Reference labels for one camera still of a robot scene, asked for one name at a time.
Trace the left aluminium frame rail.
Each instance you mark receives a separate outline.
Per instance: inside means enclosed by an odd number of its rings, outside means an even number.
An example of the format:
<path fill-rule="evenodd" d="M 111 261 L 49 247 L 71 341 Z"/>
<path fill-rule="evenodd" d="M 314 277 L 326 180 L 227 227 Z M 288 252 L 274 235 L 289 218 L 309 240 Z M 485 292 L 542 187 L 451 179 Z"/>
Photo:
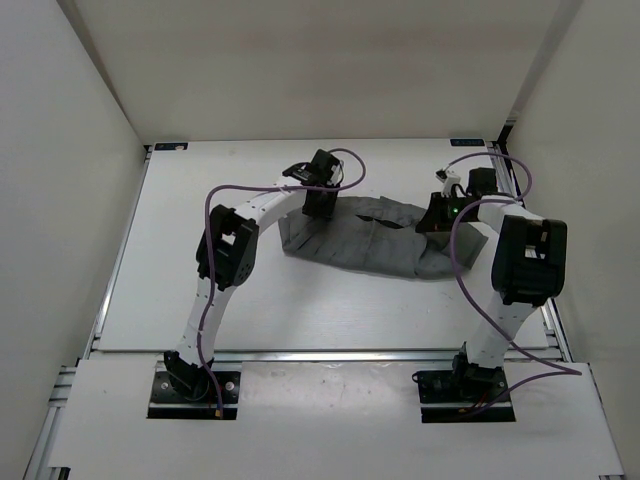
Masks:
<path fill-rule="evenodd" d="M 71 393 L 77 367 L 81 360 L 88 360 L 90 358 L 91 353 L 94 351 L 94 346 L 99 342 L 102 336 L 102 331 L 104 329 L 104 324 L 112 301 L 118 273 L 126 250 L 126 244 L 133 225 L 135 211 L 142 193 L 154 146 L 145 145 L 144 149 L 145 157 L 143 160 L 141 179 L 134 196 L 128 220 L 125 224 L 124 233 L 104 295 L 90 330 L 90 335 L 85 344 L 83 353 L 75 361 L 75 364 L 73 366 L 62 366 L 56 376 L 53 389 L 47 401 L 47 411 L 44 423 L 41 427 L 31 453 L 31 457 L 23 474 L 24 479 L 67 479 L 69 477 L 69 467 L 50 467 L 48 462 L 58 433 L 59 425 L 61 423 L 63 409 L 66 407 L 66 403 L 68 402 L 68 398 Z"/>

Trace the blue label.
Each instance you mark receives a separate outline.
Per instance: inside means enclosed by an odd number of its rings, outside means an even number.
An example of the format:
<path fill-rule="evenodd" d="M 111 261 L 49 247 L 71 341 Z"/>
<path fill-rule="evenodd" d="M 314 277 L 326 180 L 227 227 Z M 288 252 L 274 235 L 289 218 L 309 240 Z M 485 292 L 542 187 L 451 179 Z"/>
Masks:
<path fill-rule="evenodd" d="M 155 151 L 184 151 L 188 148 L 188 142 L 161 142 L 154 145 Z"/>
<path fill-rule="evenodd" d="M 450 144 L 452 147 L 463 147 L 463 148 L 485 146 L 485 142 L 482 139 L 475 139 L 475 138 L 451 138 Z"/>

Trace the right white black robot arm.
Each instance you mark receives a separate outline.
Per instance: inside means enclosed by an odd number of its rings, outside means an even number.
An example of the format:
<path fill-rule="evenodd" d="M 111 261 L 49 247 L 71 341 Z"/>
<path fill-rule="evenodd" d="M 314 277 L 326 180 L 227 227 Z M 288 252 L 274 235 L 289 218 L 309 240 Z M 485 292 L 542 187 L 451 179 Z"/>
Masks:
<path fill-rule="evenodd" d="M 504 357 L 524 321 L 564 286 L 567 233 L 564 222 L 535 215 L 518 201 L 499 193 L 496 173 L 477 168 L 469 185 L 449 169 L 437 171 L 440 192 L 431 196 L 419 233 L 442 234 L 448 241 L 453 271 L 463 270 L 464 227 L 480 222 L 498 235 L 487 306 L 478 306 L 481 325 L 454 357 L 448 371 L 426 372 L 421 387 L 438 397 L 491 398 L 505 386 Z"/>

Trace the aluminium frame rail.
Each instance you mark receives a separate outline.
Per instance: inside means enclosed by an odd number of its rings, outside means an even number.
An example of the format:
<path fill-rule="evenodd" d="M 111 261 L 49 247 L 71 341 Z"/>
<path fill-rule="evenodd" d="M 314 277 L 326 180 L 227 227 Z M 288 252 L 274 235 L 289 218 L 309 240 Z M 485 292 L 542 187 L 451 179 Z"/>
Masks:
<path fill-rule="evenodd" d="M 23 474 L 24 479 L 67 479 L 69 477 L 69 467 L 50 467 L 48 462 L 58 433 L 59 425 L 61 423 L 63 409 L 66 407 L 66 403 L 68 402 L 68 398 L 71 393 L 77 367 L 81 360 L 88 360 L 90 358 L 91 353 L 94 351 L 94 346 L 99 342 L 102 336 L 102 331 L 104 329 L 104 324 L 112 301 L 118 273 L 126 250 L 126 244 L 133 225 L 135 211 L 142 193 L 154 146 L 145 145 L 144 149 L 145 157 L 143 160 L 141 179 L 134 196 L 128 220 L 125 224 L 124 233 L 104 295 L 90 330 L 90 335 L 85 344 L 83 353 L 75 361 L 75 364 L 73 366 L 62 366 L 56 376 L 53 389 L 47 401 L 47 411 L 44 423 L 41 427 L 31 453 L 31 457 Z"/>
<path fill-rule="evenodd" d="M 504 139 L 492 141 L 487 147 L 489 152 L 494 153 L 492 162 L 496 164 L 496 169 L 504 176 L 509 176 L 507 180 L 507 189 L 514 195 L 522 195 L 526 197 L 524 191 L 527 188 L 526 172 L 521 172 L 522 168 L 514 165 L 511 160 L 507 159 L 509 152 L 507 143 Z M 571 349 L 567 342 L 566 333 L 562 325 L 561 316 L 558 311 L 556 301 L 549 300 L 541 308 L 541 315 L 544 319 L 545 328 L 557 342 L 557 348 L 560 355 L 565 361 L 573 361 Z"/>

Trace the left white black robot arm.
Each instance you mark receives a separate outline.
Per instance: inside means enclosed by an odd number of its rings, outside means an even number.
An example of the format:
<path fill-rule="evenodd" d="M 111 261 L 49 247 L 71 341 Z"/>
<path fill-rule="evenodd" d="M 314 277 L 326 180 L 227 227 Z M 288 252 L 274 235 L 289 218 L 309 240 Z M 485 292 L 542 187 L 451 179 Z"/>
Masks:
<path fill-rule="evenodd" d="M 207 195 L 205 226 L 196 251 L 196 297 L 176 348 L 164 353 L 170 384 L 186 401 L 222 402 L 220 382 L 212 371 L 215 338 L 231 295 L 254 269 L 260 235 L 297 209 L 313 219 L 328 218 L 340 191 L 342 172 L 343 162 L 334 152 L 319 149 L 311 161 L 288 167 L 269 187 L 221 185 L 213 189 L 213 193 L 238 190 L 253 194 L 235 207 L 213 206 L 213 194 Z"/>

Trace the right blue label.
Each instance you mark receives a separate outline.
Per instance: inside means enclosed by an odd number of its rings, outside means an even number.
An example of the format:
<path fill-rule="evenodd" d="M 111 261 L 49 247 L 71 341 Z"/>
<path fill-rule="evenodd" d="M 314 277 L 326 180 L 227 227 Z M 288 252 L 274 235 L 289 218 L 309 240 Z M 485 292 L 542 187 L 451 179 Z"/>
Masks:
<path fill-rule="evenodd" d="M 475 138 L 451 138 L 450 144 L 452 147 L 463 147 L 463 148 L 485 146 L 485 142 L 482 139 L 475 139 Z"/>

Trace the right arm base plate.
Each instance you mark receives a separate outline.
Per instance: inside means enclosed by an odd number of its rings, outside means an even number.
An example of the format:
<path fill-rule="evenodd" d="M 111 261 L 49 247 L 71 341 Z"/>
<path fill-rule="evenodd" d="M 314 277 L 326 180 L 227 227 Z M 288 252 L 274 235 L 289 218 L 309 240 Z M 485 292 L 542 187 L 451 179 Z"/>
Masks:
<path fill-rule="evenodd" d="M 516 421 L 502 367 L 479 367 L 459 354 L 450 369 L 416 371 L 412 380 L 423 424 Z"/>

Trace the aluminium front rail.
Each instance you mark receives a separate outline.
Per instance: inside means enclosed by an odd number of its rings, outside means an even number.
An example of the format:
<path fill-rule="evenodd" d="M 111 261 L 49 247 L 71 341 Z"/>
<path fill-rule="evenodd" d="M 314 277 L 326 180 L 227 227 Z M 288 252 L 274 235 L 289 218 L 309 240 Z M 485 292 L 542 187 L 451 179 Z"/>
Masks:
<path fill-rule="evenodd" d="M 557 346 L 534 350 L 534 356 L 552 361 L 563 360 L 562 352 Z M 445 362 L 451 363 L 456 353 L 453 350 L 318 350 L 318 351 L 232 351 L 220 350 L 214 354 L 216 363 L 242 362 Z M 93 360 L 141 360 L 145 358 L 162 360 L 162 352 L 131 351 L 111 352 L 94 350 L 88 359 Z M 527 360 L 523 354 L 510 350 L 509 360 Z"/>

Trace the left blue label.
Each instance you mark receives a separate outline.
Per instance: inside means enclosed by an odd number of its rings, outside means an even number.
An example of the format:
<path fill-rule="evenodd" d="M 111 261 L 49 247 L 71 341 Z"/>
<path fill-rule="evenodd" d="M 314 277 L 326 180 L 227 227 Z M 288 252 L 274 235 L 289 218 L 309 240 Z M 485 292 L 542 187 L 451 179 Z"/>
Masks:
<path fill-rule="evenodd" d="M 188 148 L 188 142 L 161 142 L 154 145 L 155 151 L 184 151 Z"/>

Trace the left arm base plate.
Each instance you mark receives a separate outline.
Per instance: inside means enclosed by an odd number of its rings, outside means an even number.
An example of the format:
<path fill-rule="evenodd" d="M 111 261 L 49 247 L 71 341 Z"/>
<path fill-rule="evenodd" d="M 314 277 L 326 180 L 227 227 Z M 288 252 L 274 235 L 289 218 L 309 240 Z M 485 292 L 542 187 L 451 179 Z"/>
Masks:
<path fill-rule="evenodd" d="M 147 418 L 154 420 L 225 420 L 237 418 L 241 391 L 241 372 L 214 371 L 221 388 L 222 410 L 218 408 L 218 395 L 207 373 L 197 380 L 194 390 L 179 387 L 179 381 L 166 368 L 158 364 L 153 375 Z"/>

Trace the grey pleated skirt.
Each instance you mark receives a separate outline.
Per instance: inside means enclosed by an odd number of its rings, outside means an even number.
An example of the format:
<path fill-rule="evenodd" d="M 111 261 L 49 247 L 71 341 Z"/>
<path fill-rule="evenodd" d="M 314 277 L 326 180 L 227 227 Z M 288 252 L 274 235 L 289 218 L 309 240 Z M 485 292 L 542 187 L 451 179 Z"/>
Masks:
<path fill-rule="evenodd" d="M 427 281 L 454 276 L 448 232 L 415 231 L 426 210 L 386 197 L 337 199 L 331 219 L 278 221 L 285 254 L 344 270 Z"/>

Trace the right aluminium frame rail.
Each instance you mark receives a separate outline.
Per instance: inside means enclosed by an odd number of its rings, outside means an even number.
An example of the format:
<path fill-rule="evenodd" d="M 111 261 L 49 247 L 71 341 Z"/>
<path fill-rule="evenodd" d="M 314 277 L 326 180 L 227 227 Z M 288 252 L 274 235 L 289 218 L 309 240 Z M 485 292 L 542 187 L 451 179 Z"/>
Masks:
<path fill-rule="evenodd" d="M 509 152 L 507 143 L 504 139 L 492 141 L 487 147 L 489 152 L 494 153 L 492 162 L 496 164 L 496 169 L 504 176 L 509 176 L 507 180 L 507 189 L 514 195 L 522 195 L 526 197 L 524 191 L 527 188 L 526 172 L 521 172 L 522 168 L 514 165 L 511 160 L 507 159 Z M 544 319 L 545 328 L 557 342 L 557 348 L 560 355 L 565 361 L 573 361 L 571 349 L 567 342 L 566 333 L 562 325 L 561 316 L 558 311 L 556 301 L 549 300 L 541 308 L 541 315 Z"/>

